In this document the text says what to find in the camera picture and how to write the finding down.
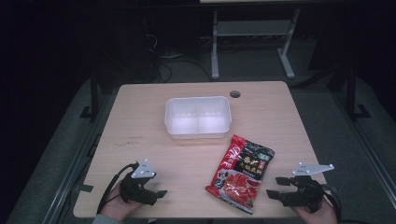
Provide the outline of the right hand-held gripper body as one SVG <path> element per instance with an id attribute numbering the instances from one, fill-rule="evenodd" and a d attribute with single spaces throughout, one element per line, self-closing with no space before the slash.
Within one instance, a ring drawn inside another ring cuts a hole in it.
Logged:
<path id="1" fill-rule="evenodd" d="M 293 177 L 290 179 L 290 183 L 297 188 L 295 195 L 291 199 L 290 206 L 303 206 L 308 209 L 309 213 L 317 212 L 321 207 L 324 190 L 311 175 L 321 174 L 333 169 L 334 166 L 332 164 L 299 162 L 292 171 Z"/>

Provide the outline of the black metal stand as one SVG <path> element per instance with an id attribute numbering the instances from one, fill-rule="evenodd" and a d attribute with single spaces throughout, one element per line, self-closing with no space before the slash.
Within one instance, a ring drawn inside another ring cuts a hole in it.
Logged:
<path id="1" fill-rule="evenodd" d="M 364 105 L 356 104 L 356 80 L 357 70 L 350 65 L 346 76 L 346 112 L 354 121 L 371 117 Z"/>
<path id="2" fill-rule="evenodd" d="M 91 105 L 85 106 L 80 114 L 83 119 L 89 119 L 94 121 L 99 110 L 99 94 L 98 94 L 98 75 L 97 71 L 93 70 L 90 75 L 90 93 L 91 93 Z"/>

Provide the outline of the red black seasoning packet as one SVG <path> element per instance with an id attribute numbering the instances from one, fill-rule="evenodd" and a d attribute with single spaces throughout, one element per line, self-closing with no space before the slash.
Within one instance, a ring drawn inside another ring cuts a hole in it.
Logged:
<path id="1" fill-rule="evenodd" d="M 252 215 L 263 177 L 274 156 L 271 148 L 234 135 L 205 190 Z"/>

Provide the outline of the white plastic divided container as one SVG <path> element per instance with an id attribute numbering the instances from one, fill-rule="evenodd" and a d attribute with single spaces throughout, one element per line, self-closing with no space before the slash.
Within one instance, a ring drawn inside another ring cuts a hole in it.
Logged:
<path id="1" fill-rule="evenodd" d="M 224 96 L 172 98 L 166 103 L 164 125 L 173 139 L 224 138 L 231 123 Z"/>

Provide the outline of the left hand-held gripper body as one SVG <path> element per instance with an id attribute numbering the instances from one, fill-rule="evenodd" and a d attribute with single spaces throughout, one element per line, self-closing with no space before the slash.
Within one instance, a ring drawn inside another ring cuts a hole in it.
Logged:
<path id="1" fill-rule="evenodd" d="M 128 173 L 120 182 L 120 196 L 128 203 L 129 201 L 154 205 L 157 202 L 158 194 L 145 189 L 145 184 L 156 176 L 151 169 L 148 160 L 132 165 L 132 172 Z"/>

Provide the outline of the person's left hand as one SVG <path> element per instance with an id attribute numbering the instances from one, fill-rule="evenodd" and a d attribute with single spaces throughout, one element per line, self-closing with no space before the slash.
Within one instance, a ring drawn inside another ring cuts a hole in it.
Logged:
<path id="1" fill-rule="evenodd" d="M 125 202 L 119 195 L 120 185 L 117 184 L 110 192 L 107 197 L 107 202 L 102 208 L 99 215 L 108 219 L 113 223 L 121 223 L 135 210 L 142 207 L 142 203 L 134 201 Z"/>

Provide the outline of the white metal desk frame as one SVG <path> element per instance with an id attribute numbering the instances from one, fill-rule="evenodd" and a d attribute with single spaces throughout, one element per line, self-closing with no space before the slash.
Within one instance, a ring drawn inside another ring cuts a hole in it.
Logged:
<path id="1" fill-rule="evenodd" d="M 218 12 L 215 11 L 213 14 L 212 25 L 211 76 L 214 79 L 219 79 L 219 37 L 280 35 L 285 37 L 285 42 L 283 47 L 277 50 L 277 54 L 283 65 L 287 78 L 294 79 L 295 74 L 290 65 L 287 53 L 297 25 L 300 11 L 301 10 L 299 8 L 296 8 L 289 20 L 271 21 L 220 21 L 218 19 Z"/>

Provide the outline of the person's right hand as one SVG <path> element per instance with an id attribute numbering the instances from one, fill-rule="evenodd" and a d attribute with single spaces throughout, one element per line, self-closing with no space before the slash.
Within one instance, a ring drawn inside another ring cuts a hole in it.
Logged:
<path id="1" fill-rule="evenodd" d="M 338 224 L 332 206 L 325 199 L 322 199 L 321 207 L 315 213 L 309 213 L 305 207 L 292 207 L 291 210 L 299 216 L 305 224 Z"/>

